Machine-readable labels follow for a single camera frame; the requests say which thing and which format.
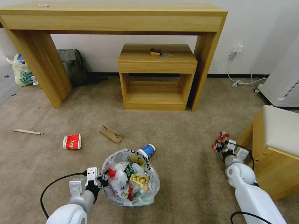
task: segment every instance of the black cable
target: black cable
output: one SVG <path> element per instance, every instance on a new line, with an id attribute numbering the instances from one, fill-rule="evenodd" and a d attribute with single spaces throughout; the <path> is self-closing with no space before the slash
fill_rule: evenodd
<path id="1" fill-rule="evenodd" d="M 266 219 L 263 219 L 263 218 L 262 218 L 262 217 L 260 217 L 260 216 L 257 216 L 257 215 L 254 215 L 254 214 L 251 214 L 251 213 L 249 213 L 249 212 L 241 212 L 241 211 L 238 211 L 238 212 L 234 212 L 234 213 L 232 213 L 232 215 L 230 216 L 230 222 L 231 222 L 231 224 L 234 224 L 234 222 L 233 222 L 233 217 L 234 217 L 235 215 L 237 215 L 237 214 L 250 215 L 250 216 L 253 216 L 253 217 L 255 217 L 255 218 L 258 218 L 258 219 L 260 219 L 260 220 L 264 221 L 265 223 L 272 224 L 272 223 L 270 223 L 270 222 L 269 222 L 269 221 L 267 221 Z"/>
<path id="2" fill-rule="evenodd" d="M 251 157 L 251 160 L 252 160 L 252 170 L 254 171 L 254 159 L 253 159 L 253 156 L 252 156 L 252 153 L 250 151 L 249 152 L 249 155 Z"/>
<path id="3" fill-rule="evenodd" d="M 252 156 L 252 153 L 251 153 L 248 149 L 246 149 L 246 150 L 249 152 L 250 158 L 251 158 L 251 160 L 252 160 L 252 170 L 254 171 L 254 158 L 253 158 L 253 156 Z"/>
<path id="4" fill-rule="evenodd" d="M 44 193 L 46 192 L 46 190 L 47 190 L 52 184 L 56 183 L 57 181 L 62 180 L 62 179 L 67 178 L 67 177 L 70 177 L 70 176 L 76 176 L 76 175 L 84 175 L 84 176 L 86 176 L 86 175 L 87 175 L 87 171 L 85 170 L 83 173 L 74 173 L 74 174 L 69 174 L 69 175 L 60 177 L 59 179 L 54 180 L 52 183 L 50 183 L 50 184 L 44 189 L 44 191 L 41 193 L 41 196 L 40 196 L 40 205 L 41 205 L 41 208 L 43 209 L 43 212 L 44 212 L 45 216 L 47 217 L 47 219 L 49 218 L 49 215 L 48 215 L 48 213 L 46 212 L 46 209 L 45 209 L 45 207 L 44 207 L 44 203 L 43 203 L 43 196 L 44 196 Z"/>

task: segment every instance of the plastic bag with items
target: plastic bag with items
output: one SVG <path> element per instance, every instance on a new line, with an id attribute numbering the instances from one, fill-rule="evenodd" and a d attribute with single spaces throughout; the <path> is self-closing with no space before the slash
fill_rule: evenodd
<path id="1" fill-rule="evenodd" d="M 12 69 L 15 74 L 16 84 L 20 86 L 27 86 L 32 84 L 32 71 L 28 68 L 22 55 L 16 54 L 13 59 Z"/>
<path id="2" fill-rule="evenodd" d="M 143 206 L 154 202 L 160 189 L 157 172 L 148 159 L 137 151 L 120 150 L 109 156 L 101 173 L 109 172 L 106 196 L 121 206 Z"/>

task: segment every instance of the black baseboard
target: black baseboard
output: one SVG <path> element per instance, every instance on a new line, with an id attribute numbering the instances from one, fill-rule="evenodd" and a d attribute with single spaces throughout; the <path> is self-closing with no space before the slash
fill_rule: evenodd
<path id="1" fill-rule="evenodd" d="M 106 77 L 106 76 L 119 76 L 118 72 L 90 72 L 90 74 L 93 74 L 98 77 Z M 141 73 L 133 73 L 130 74 L 130 76 L 136 76 L 136 77 L 141 77 L 141 76 L 151 76 L 151 77 L 179 77 L 180 74 L 156 74 L 156 73 L 146 73 L 146 74 L 141 74 Z M 227 74 L 208 74 L 208 78 L 228 78 Z M 231 78 L 250 78 L 250 74 L 230 74 Z M 253 78 L 268 78 L 269 75 L 252 75 Z"/>

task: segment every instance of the floor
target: floor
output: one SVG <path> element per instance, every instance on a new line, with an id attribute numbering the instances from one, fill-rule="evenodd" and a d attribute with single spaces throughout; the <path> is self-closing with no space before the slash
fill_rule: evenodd
<path id="1" fill-rule="evenodd" d="M 0 106 L 20 89 L 15 83 L 12 65 L 0 52 Z"/>
<path id="2" fill-rule="evenodd" d="M 229 224 L 231 213 L 240 209 L 221 156 L 211 145 L 219 131 L 237 139 L 265 103 L 250 85 L 232 89 L 229 79 L 215 78 L 207 79 L 195 113 L 125 111 L 115 77 L 74 88 L 57 110 L 42 89 L 22 87 L 0 107 L 1 223 L 45 223 L 39 199 L 47 184 L 87 167 L 101 167 L 120 149 L 136 150 L 151 143 L 157 150 L 150 162 L 161 181 L 155 202 L 125 208 L 100 193 L 88 223 Z M 116 144 L 100 135 L 102 124 L 121 133 L 123 140 Z M 45 134 L 13 132 L 16 128 Z M 63 149 L 63 137 L 76 133 L 82 136 L 82 148 Z M 62 180 L 46 192 L 49 214 L 68 202 L 68 181 Z M 276 204 L 288 224 L 298 223 L 298 194 Z M 238 216 L 235 223 L 245 221 Z"/>

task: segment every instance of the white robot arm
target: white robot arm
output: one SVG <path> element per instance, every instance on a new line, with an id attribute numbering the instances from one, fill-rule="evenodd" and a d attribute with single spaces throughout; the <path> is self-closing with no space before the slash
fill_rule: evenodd
<path id="1" fill-rule="evenodd" d="M 242 211 L 237 213 L 244 215 L 247 224 L 287 224 L 268 193 L 259 187 L 253 169 L 244 164 L 249 151 L 236 141 L 227 141 L 227 133 L 219 134 L 212 147 L 222 155 L 228 182 L 236 189 L 235 196 Z"/>
<path id="2" fill-rule="evenodd" d="M 228 182 L 236 188 L 235 196 L 241 211 L 257 215 L 272 224 L 287 224 L 270 196 L 255 186 L 253 170 L 242 163 L 234 163 L 226 169 Z M 253 216 L 244 215 L 247 224 L 265 224 Z"/>
<path id="3" fill-rule="evenodd" d="M 58 208 L 46 224 L 87 224 L 97 195 L 107 183 L 107 176 L 100 175 L 97 167 L 88 168 L 86 183 L 84 178 L 74 178 L 69 182 L 71 198 L 68 204 Z"/>

